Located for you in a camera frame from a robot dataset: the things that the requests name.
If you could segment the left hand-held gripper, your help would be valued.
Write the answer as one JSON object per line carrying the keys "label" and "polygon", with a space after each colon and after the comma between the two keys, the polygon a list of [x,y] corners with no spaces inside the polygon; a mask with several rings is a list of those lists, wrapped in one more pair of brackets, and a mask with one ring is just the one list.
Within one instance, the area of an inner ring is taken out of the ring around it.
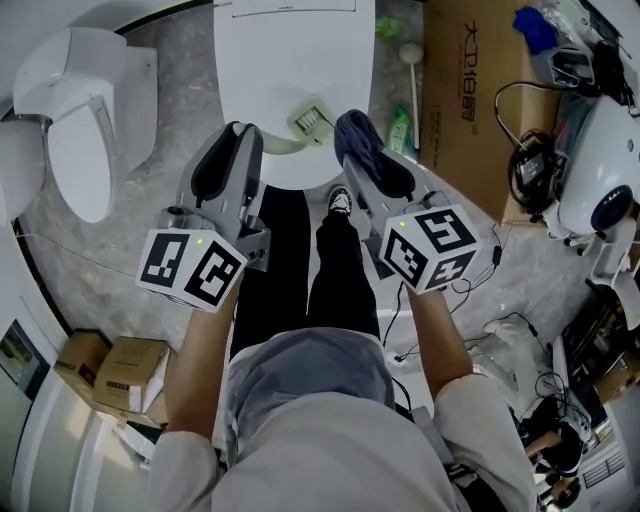
{"label": "left hand-held gripper", "polygon": [[[267,269],[271,231],[247,216],[258,192],[262,150],[260,131],[237,121],[204,142],[181,176],[181,207],[162,210],[159,227],[148,233],[137,286],[216,313],[245,269]],[[217,225],[215,219],[230,222]]]}

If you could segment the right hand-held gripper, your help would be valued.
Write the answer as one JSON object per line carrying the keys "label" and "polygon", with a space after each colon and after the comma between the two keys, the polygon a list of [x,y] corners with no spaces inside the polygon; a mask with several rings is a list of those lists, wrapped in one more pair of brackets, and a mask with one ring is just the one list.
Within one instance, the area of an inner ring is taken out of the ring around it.
{"label": "right hand-held gripper", "polygon": [[462,279],[481,240],[459,204],[423,207],[430,192],[425,171],[401,154],[383,149],[371,171],[352,154],[342,162],[356,203],[369,217],[364,240],[380,279],[399,277],[416,294]]}

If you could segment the dark blue cloth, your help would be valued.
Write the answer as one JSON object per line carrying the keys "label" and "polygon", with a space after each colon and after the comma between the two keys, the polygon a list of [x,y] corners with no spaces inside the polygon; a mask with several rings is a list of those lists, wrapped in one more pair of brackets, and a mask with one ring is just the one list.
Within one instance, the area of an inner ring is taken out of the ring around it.
{"label": "dark blue cloth", "polygon": [[366,113],[351,109],[337,119],[334,150],[341,165],[344,165],[345,157],[351,155],[371,176],[379,178],[383,149],[384,143]]}

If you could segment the pale green scrub brush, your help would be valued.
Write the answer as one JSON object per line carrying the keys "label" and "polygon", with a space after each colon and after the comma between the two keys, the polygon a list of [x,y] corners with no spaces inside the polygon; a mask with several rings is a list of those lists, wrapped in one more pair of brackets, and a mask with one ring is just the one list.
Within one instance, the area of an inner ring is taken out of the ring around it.
{"label": "pale green scrub brush", "polygon": [[291,138],[261,131],[264,153],[285,156],[322,147],[334,136],[336,116],[321,97],[312,95],[289,114],[286,124]]}

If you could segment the person's left forearm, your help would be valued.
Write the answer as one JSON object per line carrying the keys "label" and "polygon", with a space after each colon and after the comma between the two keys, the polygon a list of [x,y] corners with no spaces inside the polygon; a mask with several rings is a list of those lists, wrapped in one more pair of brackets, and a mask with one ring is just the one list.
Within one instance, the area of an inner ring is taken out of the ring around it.
{"label": "person's left forearm", "polygon": [[218,312],[194,310],[191,314],[164,391],[169,431],[212,438],[239,289],[239,285],[234,286]]}

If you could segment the person's right forearm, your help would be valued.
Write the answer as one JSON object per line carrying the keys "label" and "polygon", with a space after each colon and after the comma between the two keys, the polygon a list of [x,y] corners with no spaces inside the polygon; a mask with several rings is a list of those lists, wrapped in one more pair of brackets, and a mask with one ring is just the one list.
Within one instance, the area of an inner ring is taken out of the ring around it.
{"label": "person's right forearm", "polygon": [[473,373],[472,360],[440,291],[408,292],[423,372],[431,396]]}

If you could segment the white toilet with tank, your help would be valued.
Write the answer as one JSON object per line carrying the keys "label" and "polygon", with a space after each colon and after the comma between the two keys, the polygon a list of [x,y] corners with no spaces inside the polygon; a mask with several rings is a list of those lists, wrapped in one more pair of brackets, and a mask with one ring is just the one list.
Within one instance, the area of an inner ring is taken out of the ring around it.
{"label": "white toilet with tank", "polygon": [[14,110],[49,120],[51,173],[74,214],[96,224],[128,175],[152,155],[158,126],[158,52],[114,32],[66,28],[17,71]]}

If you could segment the white ball-head long brush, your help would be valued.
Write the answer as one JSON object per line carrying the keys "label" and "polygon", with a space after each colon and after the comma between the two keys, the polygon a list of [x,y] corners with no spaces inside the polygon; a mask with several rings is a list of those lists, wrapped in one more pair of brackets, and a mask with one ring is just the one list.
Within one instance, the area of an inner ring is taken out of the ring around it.
{"label": "white ball-head long brush", "polygon": [[416,150],[420,148],[420,121],[418,105],[418,83],[416,68],[422,62],[423,48],[414,42],[407,42],[399,49],[400,60],[409,67],[413,112],[413,142]]}

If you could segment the white flat-lid smart toilet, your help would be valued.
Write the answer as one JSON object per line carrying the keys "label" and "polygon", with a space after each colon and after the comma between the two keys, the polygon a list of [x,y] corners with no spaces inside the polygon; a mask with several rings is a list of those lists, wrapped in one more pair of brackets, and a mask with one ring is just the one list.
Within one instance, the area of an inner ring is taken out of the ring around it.
{"label": "white flat-lid smart toilet", "polygon": [[290,116],[313,99],[329,114],[369,108],[375,0],[226,0],[214,11],[223,117],[295,139]]}

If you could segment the person's right sneaker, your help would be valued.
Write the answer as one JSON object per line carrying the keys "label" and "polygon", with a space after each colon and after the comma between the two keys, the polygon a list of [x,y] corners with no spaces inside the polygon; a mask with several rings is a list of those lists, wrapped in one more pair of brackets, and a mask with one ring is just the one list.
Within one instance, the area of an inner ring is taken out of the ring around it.
{"label": "person's right sneaker", "polygon": [[328,213],[339,213],[350,217],[353,209],[353,197],[344,185],[336,185],[329,193]]}

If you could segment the green cleaner bottle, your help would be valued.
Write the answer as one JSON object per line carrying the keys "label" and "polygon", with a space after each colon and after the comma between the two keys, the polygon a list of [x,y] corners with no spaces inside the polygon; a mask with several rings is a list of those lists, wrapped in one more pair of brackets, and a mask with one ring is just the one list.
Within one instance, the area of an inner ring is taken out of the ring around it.
{"label": "green cleaner bottle", "polygon": [[401,105],[396,105],[387,130],[385,147],[405,157],[414,158],[416,150],[412,139],[412,125],[407,110]]}

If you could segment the person's black trousers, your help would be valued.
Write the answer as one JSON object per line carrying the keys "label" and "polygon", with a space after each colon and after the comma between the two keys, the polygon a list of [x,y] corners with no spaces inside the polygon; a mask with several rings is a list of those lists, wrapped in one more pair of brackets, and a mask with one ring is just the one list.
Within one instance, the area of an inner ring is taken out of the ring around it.
{"label": "person's black trousers", "polygon": [[277,334],[307,327],[380,336],[375,295],[350,217],[327,213],[316,230],[320,268],[312,284],[308,283],[311,223],[305,194],[268,186],[259,218],[271,231],[268,268],[244,273],[232,357]]}

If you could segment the large printed cardboard box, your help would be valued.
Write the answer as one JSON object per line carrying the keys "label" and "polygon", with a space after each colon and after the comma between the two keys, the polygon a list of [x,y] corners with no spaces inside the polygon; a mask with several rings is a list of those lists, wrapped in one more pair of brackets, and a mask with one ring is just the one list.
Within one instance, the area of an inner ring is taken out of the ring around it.
{"label": "large printed cardboard box", "polygon": [[531,226],[511,194],[516,139],[552,135],[561,93],[537,79],[517,10],[536,0],[427,0],[420,162],[501,225]]}

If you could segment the black square device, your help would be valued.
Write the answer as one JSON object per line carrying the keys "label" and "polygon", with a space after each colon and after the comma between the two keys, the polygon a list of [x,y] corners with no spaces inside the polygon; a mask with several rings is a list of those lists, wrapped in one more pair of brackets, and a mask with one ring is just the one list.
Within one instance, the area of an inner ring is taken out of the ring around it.
{"label": "black square device", "polygon": [[517,154],[514,164],[516,183],[522,190],[533,186],[547,171],[546,154],[541,149],[532,149]]}

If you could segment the crumpled green bag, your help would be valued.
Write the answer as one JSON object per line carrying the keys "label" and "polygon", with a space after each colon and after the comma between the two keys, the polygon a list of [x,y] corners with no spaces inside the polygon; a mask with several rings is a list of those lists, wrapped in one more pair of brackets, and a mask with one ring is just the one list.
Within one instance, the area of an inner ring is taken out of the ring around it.
{"label": "crumpled green bag", "polygon": [[389,16],[377,16],[375,19],[375,35],[383,43],[396,43],[403,37],[403,24],[400,20]]}

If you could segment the pale cardboard box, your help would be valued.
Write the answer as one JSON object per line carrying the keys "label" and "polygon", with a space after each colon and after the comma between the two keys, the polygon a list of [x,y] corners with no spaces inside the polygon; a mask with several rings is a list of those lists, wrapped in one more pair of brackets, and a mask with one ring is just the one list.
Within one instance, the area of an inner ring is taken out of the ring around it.
{"label": "pale cardboard box", "polygon": [[164,341],[117,338],[97,373],[93,400],[125,413],[158,415],[171,359]]}

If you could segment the white dome robot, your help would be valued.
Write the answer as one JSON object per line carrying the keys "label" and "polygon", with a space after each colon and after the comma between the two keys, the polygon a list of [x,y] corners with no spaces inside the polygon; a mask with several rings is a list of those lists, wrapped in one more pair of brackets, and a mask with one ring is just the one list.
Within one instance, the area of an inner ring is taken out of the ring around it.
{"label": "white dome robot", "polygon": [[560,224],[576,235],[604,232],[640,204],[640,123],[602,96],[571,151],[559,200]]}

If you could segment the bright blue cloth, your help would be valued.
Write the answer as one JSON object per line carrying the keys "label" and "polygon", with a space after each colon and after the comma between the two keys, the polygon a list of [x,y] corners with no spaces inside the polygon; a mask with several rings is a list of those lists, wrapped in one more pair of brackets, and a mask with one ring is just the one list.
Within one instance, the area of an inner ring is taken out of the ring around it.
{"label": "bright blue cloth", "polygon": [[525,6],[516,10],[512,26],[524,36],[532,56],[558,46],[554,26],[534,7]]}

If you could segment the grey metal case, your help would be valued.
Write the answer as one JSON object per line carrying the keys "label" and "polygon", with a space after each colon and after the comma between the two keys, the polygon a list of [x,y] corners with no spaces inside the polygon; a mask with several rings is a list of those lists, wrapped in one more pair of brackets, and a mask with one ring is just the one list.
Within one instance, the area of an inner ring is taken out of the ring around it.
{"label": "grey metal case", "polygon": [[595,83],[590,57],[580,48],[561,46],[531,57],[537,78],[547,84],[577,87]]}

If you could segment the landscape picture panel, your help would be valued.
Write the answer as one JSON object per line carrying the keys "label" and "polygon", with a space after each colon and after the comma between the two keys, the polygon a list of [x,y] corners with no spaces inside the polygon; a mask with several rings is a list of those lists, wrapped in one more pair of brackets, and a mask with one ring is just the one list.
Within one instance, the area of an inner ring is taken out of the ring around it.
{"label": "landscape picture panel", "polygon": [[22,391],[26,391],[38,366],[28,336],[14,321],[0,340],[0,367]]}

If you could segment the person's white grey shirt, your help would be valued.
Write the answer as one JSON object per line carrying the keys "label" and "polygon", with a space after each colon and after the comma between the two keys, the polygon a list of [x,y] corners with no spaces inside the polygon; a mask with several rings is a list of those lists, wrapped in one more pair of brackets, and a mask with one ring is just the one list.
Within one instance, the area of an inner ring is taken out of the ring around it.
{"label": "person's white grey shirt", "polygon": [[373,337],[308,328],[233,356],[226,393],[227,463],[206,437],[165,433],[151,512],[458,512],[452,463],[506,512],[535,512],[532,466],[487,377],[446,384],[417,425],[395,410]]}

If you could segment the white robot frame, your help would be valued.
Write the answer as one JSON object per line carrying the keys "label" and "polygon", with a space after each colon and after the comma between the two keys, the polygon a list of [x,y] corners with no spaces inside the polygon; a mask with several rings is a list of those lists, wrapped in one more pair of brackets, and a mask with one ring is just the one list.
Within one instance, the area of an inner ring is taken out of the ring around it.
{"label": "white robot frame", "polygon": [[581,255],[594,251],[596,259],[590,280],[597,285],[610,287],[625,309],[640,307],[640,284],[636,276],[640,271],[640,235],[637,219],[628,213],[613,227],[604,232],[579,235],[564,227],[559,218],[559,204],[554,202],[542,212],[549,236],[574,247]]}

